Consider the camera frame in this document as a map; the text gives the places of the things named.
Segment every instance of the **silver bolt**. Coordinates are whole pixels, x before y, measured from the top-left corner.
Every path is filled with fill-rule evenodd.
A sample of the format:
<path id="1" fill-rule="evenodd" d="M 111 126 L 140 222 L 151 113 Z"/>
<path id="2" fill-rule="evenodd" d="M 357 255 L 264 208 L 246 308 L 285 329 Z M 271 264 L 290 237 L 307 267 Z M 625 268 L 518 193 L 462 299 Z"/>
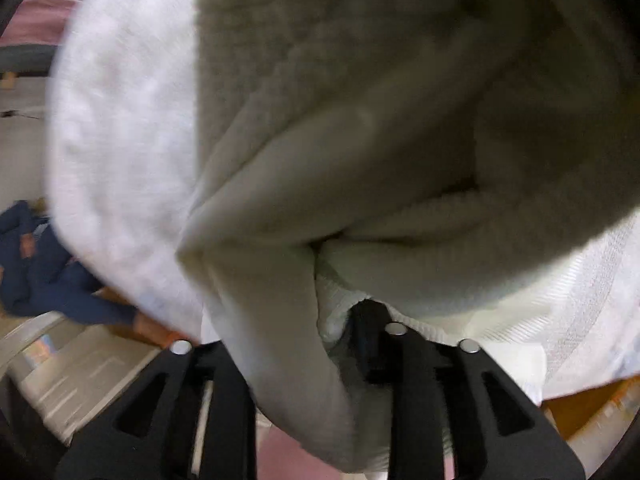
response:
<path id="1" fill-rule="evenodd" d="M 402 323 L 388 323 L 385 326 L 385 332 L 391 335 L 404 335 L 406 334 L 406 327 Z"/>
<path id="2" fill-rule="evenodd" d="M 191 343 L 184 339 L 178 339 L 171 344 L 171 352 L 176 355 L 185 355 L 191 351 Z"/>
<path id="3" fill-rule="evenodd" d="M 458 343 L 458 346 L 463 352 L 468 354 L 477 354 L 480 351 L 480 345 L 473 339 L 463 339 Z"/>

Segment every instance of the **white towel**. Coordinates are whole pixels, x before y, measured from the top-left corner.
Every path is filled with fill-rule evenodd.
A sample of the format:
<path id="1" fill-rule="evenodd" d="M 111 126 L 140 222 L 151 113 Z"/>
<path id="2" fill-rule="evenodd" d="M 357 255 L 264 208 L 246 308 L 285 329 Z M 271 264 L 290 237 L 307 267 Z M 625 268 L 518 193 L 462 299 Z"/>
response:
<path id="1" fill-rule="evenodd" d="M 50 169 L 83 261 L 178 326 L 204 305 L 266 415 L 343 470 L 388 446 L 388 391 L 335 345 L 361 298 L 478 338 L 540 394 L 571 251 L 638 199 L 634 59 L 606 0 L 198 0 L 197 140 L 185 0 L 87 4 Z"/>

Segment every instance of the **navy blue jacket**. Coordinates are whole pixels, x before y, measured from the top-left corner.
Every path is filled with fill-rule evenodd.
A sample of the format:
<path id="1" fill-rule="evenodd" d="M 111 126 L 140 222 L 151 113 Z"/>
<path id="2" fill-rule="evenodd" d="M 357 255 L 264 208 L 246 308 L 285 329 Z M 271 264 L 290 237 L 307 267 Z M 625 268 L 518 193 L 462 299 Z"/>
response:
<path id="1" fill-rule="evenodd" d="M 22 200 L 0 215 L 0 300 L 10 312 L 16 303 L 29 300 L 29 258 L 20 255 L 20 236 L 33 233 L 35 222 L 28 204 Z"/>

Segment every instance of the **white cloth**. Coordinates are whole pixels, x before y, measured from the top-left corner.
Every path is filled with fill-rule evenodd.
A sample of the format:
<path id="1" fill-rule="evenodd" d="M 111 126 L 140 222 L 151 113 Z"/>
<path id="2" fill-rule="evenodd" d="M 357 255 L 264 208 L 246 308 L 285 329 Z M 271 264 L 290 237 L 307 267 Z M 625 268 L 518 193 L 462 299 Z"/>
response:
<path id="1" fill-rule="evenodd" d="M 640 374 L 640 214 L 577 251 L 549 288 L 545 398 Z"/>
<path id="2" fill-rule="evenodd" d="M 598 241 L 550 263 L 640 184 L 634 60 L 606 4 L 199 0 L 196 138 L 190 1 L 86 0 L 72 23 L 49 171 L 81 259 L 188 332 L 205 306 L 266 415 L 345 470 L 382 466 L 390 421 L 388 392 L 325 349 L 361 298 L 478 338 L 534 397 L 542 343 L 567 387 L 564 313 Z"/>

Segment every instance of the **pink surface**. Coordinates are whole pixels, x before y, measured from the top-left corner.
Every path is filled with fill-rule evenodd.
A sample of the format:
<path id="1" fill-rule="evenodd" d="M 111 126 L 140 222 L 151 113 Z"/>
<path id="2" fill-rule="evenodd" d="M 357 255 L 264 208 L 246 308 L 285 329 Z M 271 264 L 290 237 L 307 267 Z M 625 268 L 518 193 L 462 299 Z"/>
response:
<path id="1" fill-rule="evenodd" d="M 258 452 L 258 480 L 340 480 L 340 472 L 309 455 L 273 427 Z"/>
<path id="2" fill-rule="evenodd" d="M 0 46 L 60 44 L 66 22 L 77 2 L 24 0 L 0 37 Z"/>

